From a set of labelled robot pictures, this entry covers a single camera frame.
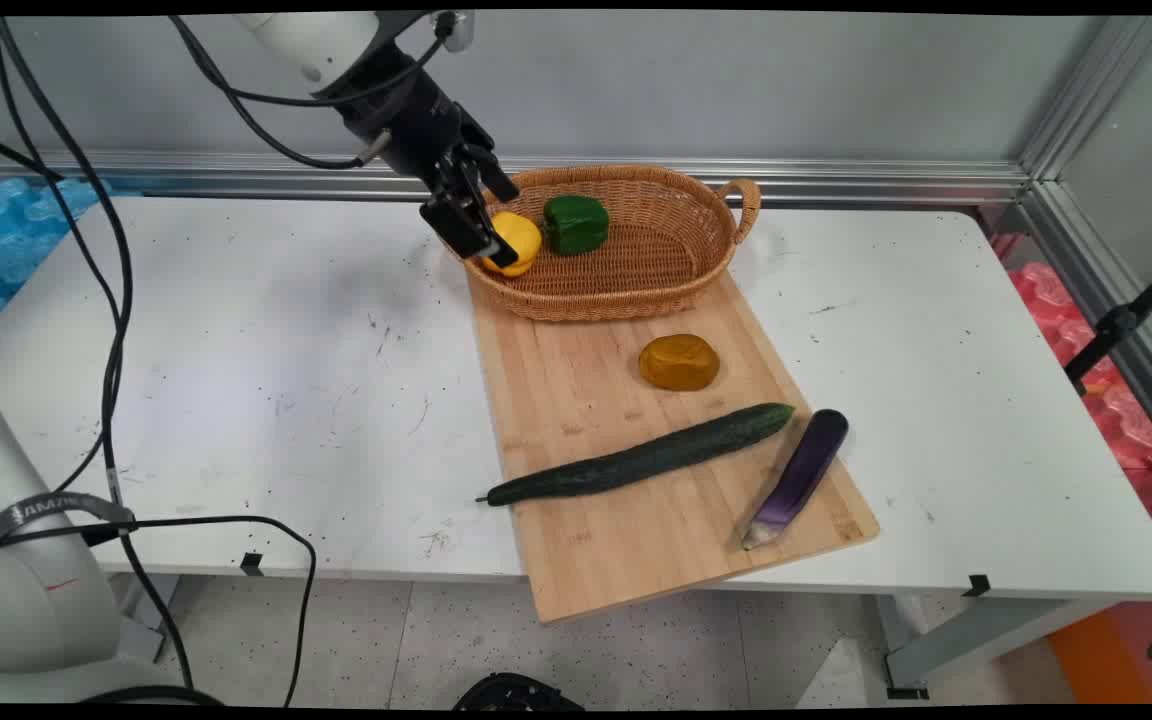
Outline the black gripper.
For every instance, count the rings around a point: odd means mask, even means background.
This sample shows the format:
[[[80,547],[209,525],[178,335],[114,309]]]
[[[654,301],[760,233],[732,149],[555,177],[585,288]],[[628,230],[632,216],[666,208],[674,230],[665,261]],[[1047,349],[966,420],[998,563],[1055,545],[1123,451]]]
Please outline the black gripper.
[[[445,245],[462,259],[515,265],[518,253],[495,232],[483,184],[500,202],[516,200],[520,190],[500,167],[494,141],[468,111],[394,44],[356,61],[334,82],[335,100],[353,96],[357,99],[338,106],[346,127],[367,143],[388,129],[380,158],[430,188],[420,218]],[[471,162],[440,162],[447,156]]]

